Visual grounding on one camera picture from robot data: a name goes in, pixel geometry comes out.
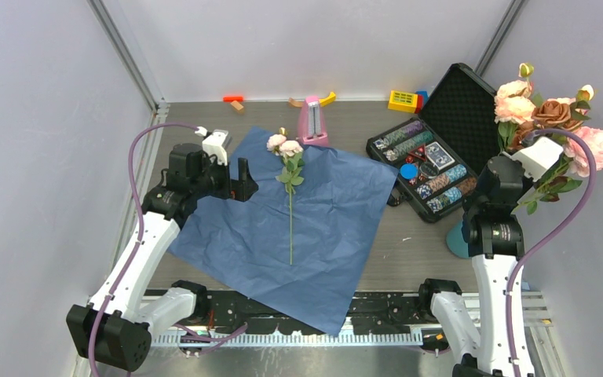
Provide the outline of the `dark blue wrapping paper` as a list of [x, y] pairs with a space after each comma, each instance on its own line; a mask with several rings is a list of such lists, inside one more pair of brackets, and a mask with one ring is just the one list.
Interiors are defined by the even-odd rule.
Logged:
[[233, 155], [258, 190], [246, 202], [206, 197], [170, 253], [263, 305], [329, 335], [344, 324], [397, 170], [363, 156], [310, 146], [302, 183], [288, 194], [283, 164], [252, 127]]

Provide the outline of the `pale pink double rose stem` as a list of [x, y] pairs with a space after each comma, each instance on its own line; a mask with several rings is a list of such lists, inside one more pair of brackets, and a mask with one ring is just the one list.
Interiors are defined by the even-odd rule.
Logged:
[[288, 195], [289, 208], [289, 263], [294, 262], [294, 214], [293, 214], [293, 196], [296, 188], [301, 185], [304, 178], [301, 176], [302, 168], [305, 165], [303, 160], [304, 148], [295, 139], [288, 137], [287, 130], [279, 128], [276, 134], [269, 137], [266, 148], [275, 156], [279, 156], [283, 167], [281, 173], [276, 176], [276, 180], [284, 185], [285, 192]]

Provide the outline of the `large pink peony stem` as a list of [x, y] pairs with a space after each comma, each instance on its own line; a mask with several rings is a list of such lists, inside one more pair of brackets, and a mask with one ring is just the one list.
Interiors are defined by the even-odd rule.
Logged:
[[512, 158], [532, 176], [532, 191], [518, 205], [528, 214], [541, 202], [557, 202], [603, 169], [603, 129], [535, 124], [514, 145]]

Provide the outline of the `brown rose stem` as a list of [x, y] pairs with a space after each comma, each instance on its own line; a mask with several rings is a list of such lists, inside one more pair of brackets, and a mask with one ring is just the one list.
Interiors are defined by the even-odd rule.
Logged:
[[572, 118], [577, 113], [573, 104], [575, 98], [563, 97], [549, 99], [532, 112], [532, 121], [527, 121], [517, 126], [511, 140], [507, 143], [507, 149], [516, 151], [523, 148], [522, 141], [533, 130], [557, 128], [576, 131], [583, 125], [583, 121]]

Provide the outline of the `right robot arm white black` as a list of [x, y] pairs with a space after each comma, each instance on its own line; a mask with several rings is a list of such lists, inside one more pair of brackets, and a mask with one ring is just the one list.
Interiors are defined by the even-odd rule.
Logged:
[[533, 376], [521, 298], [523, 231], [513, 214], [530, 182], [558, 160], [562, 148], [548, 137], [527, 141], [510, 155], [489, 159], [475, 189], [462, 201], [462, 237], [477, 278], [480, 316], [474, 321], [453, 280], [427, 279], [418, 315], [439, 322], [455, 360], [453, 376]]

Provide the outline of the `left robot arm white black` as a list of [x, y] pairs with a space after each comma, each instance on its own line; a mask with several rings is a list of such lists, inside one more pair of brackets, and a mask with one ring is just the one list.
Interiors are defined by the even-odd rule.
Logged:
[[182, 320], [199, 325], [208, 318], [207, 289], [184, 280], [154, 302], [141, 304], [162, 256], [201, 199], [245, 202], [258, 190], [245, 158], [238, 159], [238, 175], [231, 177], [228, 131], [193, 130], [201, 142], [175, 145], [157, 185], [143, 195], [131, 185], [136, 228], [99, 290], [67, 314], [75, 348], [88, 360], [92, 376], [100, 374], [99, 364], [131, 374], [144, 363], [152, 341], [168, 328]]

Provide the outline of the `pink rose stem with bud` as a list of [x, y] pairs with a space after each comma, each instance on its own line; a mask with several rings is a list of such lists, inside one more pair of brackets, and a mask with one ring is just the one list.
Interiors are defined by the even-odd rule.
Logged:
[[536, 106], [531, 101], [533, 84], [530, 81], [533, 72], [532, 64], [519, 64], [519, 79], [502, 84], [494, 97], [495, 124], [502, 150], [522, 148], [522, 140], [534, 129], [532, 112]]

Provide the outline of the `peach rose bud stem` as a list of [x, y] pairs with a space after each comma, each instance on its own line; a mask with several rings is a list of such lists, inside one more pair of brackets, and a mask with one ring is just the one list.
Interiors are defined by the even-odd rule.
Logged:
[[556, 101], [568, 105], [572, 115], [580, 114], [585, 117], [590, 110], [590, 102], [594, 95], [595, 90], [592, 85], [586, 84], [577, 90], [574, 97], [559, 97]]

